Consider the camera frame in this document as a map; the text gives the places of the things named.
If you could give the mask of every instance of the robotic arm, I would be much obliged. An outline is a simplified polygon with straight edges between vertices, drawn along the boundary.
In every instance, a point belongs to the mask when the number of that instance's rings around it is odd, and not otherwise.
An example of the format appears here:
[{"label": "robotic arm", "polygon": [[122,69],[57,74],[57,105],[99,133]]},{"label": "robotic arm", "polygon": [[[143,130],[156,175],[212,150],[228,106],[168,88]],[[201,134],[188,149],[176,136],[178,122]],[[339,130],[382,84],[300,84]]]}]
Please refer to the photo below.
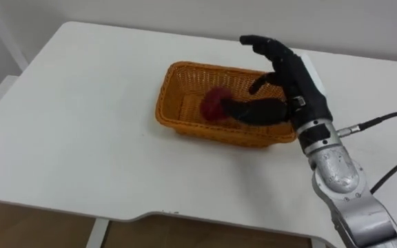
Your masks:
[{"label": "robotic arm", "polygon": [[359,132],[360,126],[336,131],[325,96],[316,87],[302,58],[274,39],[242,36],[243,45],[272,62],[275,72],[257,79],[255,94],[265,83],[283,88],[287,102],[261,99],[222,100],[233,118],[250,125],[290,121],[313,170],[312,186],[327,204],[332,222],[347,247],[397,248],[397,224],[372,195],[362,167],[353,162],[340,137]]}]

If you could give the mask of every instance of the basket rim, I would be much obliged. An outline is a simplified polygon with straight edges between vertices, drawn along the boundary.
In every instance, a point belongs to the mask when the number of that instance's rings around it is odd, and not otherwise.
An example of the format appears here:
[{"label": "basket rim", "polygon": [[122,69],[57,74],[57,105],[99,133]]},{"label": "basket rim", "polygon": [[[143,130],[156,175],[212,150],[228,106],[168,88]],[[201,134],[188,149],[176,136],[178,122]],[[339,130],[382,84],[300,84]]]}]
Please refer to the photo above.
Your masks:
[{"label": "basket rim", "polygon": [[165,75],[165,79],[163,81],[159,98],[157,100],[156,104],[156,120],[167,127],[197,127],[201,128],[203,130],[214,130],[214,131],[220,131],[220,132],[227,132],[227,133],[237,133],[237,134],[244,134],[244,135],[249,135],[249,136],[255,136],[259,138],[266,138],[266,139],[276,139],[276,140],[294,140],[296,138],[296,133],[294,131],[290,131],[289,134],[283,134],[283,135],[265,135],[265,134],[259,134],[256,132],[246,132],[243,130],[239,130],[236,128],[228,128],[228,127],[219,127],[219,126],[214,126],[214,125],[206,125],[206,124],[200,124],[200,123],[191,123],[187,121],[179,121],[175,119],[170,119],[167,118],[163,115],[163,104],[162,102],[165,99],[166,95],[166,89],[168,85],[170,84],[170,79],[174,73],[174,71],[179,68],[179,67],[194,67],[194,68],[206,68],[206,69],[211,69],[211,70],[220,70],[220,69],[225,69],[225,70],[231,70],[231,71],[237,71],[237,72],[242,72],[242,73],[258,73],[259,75],[264,74],[265,72],[261,71],[256,71],[256,70],[248,70],[248,69],[242,69],[242,68],[233,68],[233,67],[227,67],[227,66],[221,66],[221,65],[210,65],[210,64],[205,64],[205,63],[196,63],[196,62],[191,62],[191,61],[178,61],[176,63],[173,63],[169,66],[167,73]]}]

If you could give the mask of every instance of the red object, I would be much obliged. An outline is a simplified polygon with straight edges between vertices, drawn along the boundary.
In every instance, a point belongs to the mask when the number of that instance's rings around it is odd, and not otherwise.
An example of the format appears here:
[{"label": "red object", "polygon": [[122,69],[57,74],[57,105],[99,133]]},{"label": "red object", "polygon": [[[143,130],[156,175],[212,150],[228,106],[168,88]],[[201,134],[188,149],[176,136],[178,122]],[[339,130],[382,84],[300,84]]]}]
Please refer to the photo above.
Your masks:
[{"label": "red object", "polygon": [[207,121],[218,121],[229,116],[223,111],[221,99],[231,99],[232,93],[224,87],[215,87],[206,93],[200,104],[200,113]]}]

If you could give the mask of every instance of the floor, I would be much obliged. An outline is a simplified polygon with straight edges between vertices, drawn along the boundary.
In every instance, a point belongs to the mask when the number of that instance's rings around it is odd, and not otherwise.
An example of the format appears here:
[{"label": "floor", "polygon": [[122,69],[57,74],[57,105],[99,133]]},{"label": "floor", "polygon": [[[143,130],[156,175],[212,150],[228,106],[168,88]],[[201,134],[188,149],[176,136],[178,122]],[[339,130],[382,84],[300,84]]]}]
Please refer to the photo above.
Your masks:
[{"label": "floor", "polygon": [[[0,204],[0,247],[84,248],[94,219]],[[110,222],[103,248],[310,248],[310,240],[167,216]]]}]

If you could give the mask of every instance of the orange wicker basket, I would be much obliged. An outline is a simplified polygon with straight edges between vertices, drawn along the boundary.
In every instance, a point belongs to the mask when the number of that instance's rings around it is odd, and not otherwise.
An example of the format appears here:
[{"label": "orange wicker basket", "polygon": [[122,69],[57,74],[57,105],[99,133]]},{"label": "orange wicker basket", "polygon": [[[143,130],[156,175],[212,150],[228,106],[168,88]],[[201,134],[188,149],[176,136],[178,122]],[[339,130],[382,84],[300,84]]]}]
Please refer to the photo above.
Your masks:
[{"label": "orange wicker basket", "polygon": [[289,123],[270,127],[252,127],[232,118],[206,121],[200,113],[200,103],[213,87],[227,87],[235,99],[252,100],[276,97],[285,100],[281,87],[264,85],[257,94],[247,91],[252,82],[264,72],[177,62],[170,66],[156,106],[157,121],[186,134],[244,147],[267,147],[288,143],[296,138]]}]

